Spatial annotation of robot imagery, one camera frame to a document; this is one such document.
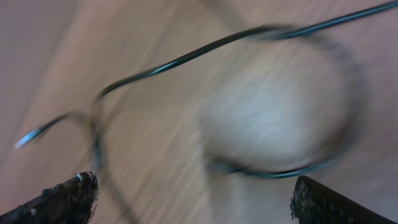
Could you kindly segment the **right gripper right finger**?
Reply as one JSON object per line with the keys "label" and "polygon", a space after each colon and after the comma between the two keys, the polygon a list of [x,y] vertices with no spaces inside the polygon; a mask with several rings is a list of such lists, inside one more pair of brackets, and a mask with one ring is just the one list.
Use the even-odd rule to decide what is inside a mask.
{"label": "right gripper right finger", "polygon": [[397,224],[306,175],[296,181],[290,209],[300,224]]}

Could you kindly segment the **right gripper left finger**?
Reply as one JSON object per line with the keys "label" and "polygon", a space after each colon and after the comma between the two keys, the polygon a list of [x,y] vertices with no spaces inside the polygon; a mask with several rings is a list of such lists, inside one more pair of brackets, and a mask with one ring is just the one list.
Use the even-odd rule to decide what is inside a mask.
{"label": "right gripper left finger", "polygon": [[2,214],[1,224],[86,224],[92,218],[97,194],[96,174],[80,172]]}

